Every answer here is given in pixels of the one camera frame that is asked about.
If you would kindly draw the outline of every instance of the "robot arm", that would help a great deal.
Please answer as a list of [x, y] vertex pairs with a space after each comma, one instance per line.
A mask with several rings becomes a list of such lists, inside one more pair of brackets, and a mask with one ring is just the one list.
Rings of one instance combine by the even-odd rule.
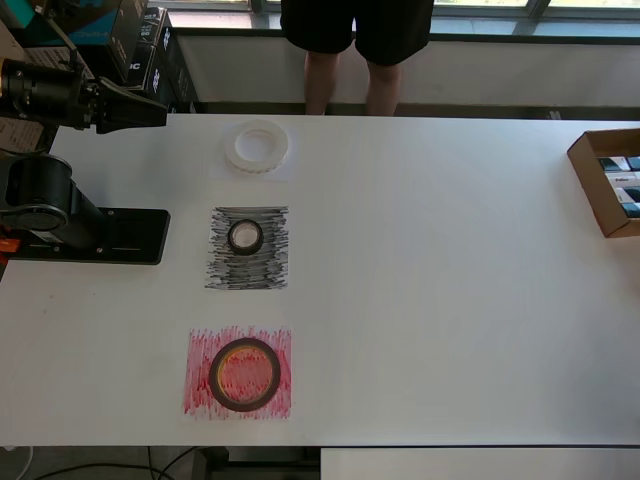
[[78, 130], [95, 125], [104, 134], [164, 126], [167, 108], [106, 78], [88, 81], [77, 68], [58, 70], [0, 58], [0, 116]]
[[[77, 64], [65, 71], [0, 58], [0, 116], [96, 125], [104, 134], [166, 125], [167, 108], [104, 78], [87, 81]], [[0, 254], [10, 259], [155, 265], [169, 218], [164, 210], [96, 207], [71, 166], [51, 155], [0, 161]]]

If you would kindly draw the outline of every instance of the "black tape roll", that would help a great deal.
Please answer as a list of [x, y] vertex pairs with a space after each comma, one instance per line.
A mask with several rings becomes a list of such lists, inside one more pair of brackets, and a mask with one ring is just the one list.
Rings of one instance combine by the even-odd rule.
[[[236, 236], [242, 229], [251, 229], [256, 232], [256, 240], [252, 244], [238, 244]], [[262, 228], [257, 222], [249, 219], [240, 220], [231, 225], [229, 233], [227, 234], [227, 243], [229, 243], [229, 248], [231, 248], [231, 251], [236, 255], [253, 255], [262, 248], [262, 244], [264, 243], [264, 234], [262, 233]]]
[[[220, 386], [218, 379], [220, 367], [225, 359], [234, 350], [242, 348], [255, 348], [256, 350], [260, 350], [265, 354], [271, 364], [271, 383], [267, 389], [259, 398], [244, 403], [237, 402], [229, 398]], [[280, 386], [280, 372], [280, 361], [278, 360], [278, 356], [269, 345], [257, 338], [241, 338], [239, 340], [229, 342], [216, 354], [213, 359], [213, 363], [211, 364], [211, 369], [209, 370], [209, 387], [213, 393], [213, 398], [215, 398], [223, 407], [233, 410], [234, 412], [251, 412], [264, 407], [276, 394], [278, 387]]]

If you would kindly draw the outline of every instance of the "window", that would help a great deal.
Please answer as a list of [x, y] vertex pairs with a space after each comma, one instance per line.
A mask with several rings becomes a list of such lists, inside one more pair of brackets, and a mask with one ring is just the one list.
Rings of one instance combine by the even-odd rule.
[[[280, 0], [150, 0], [178, 9], [279, 12]], [[323, 0], [314, 2], [322, 8]], [[434, 15], [463, 17], [513, 17], [534, 22], [541, 18], [590, 20], [640, 19], [640, 0], [435, 0]]]
[[435, 4], [460, 7], [526, 7], [527, 0], [436, 0]]
[[640, 8], [640, 0], [551, 0], [550, 7]]

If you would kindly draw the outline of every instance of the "table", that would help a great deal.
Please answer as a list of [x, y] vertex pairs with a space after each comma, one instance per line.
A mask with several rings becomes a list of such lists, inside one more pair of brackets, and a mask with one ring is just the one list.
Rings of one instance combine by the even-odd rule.
[[[245, 116], [61, 129], [98, 206], [171, 212], [157, 267], [11, 262], [0, 444], [636, 444], [640, 239], [607, 240], [565, 156], [628, 123], [271, 117], [289, 182], [209, 176]], [[210, 209], [289, 205], [290, 285], [204, 289]], [[289, 325], [286, 421], [181, 412], [188, 333]]]

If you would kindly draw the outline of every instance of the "black box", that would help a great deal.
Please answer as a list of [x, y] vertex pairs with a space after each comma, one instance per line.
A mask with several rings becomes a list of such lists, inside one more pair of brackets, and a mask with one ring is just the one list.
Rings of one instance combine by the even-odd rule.
[[140, 43], [136, 47], [125, 88], [149, 100], [166, 105], [170, 112], [180, 111], [178, 100], [173, 93], [158, 51], [151, 45]]
[[[73, 3], [73, 15], [55, 20], [78, 47], [96, 77], [103, 76], [122, 85], [133, 59], [147, 2], [78, 0]], [[39, 15], [25, 29], [15, 33], [25, 47], [62, 45]]]
[[196, 89], [182, 55], [178, 38], [173, 35], [171, 20], [166, 8], [147, 8], [138, 42], [153, 45], [160, 52], [178, 101], [183, 104], [197, 102]]

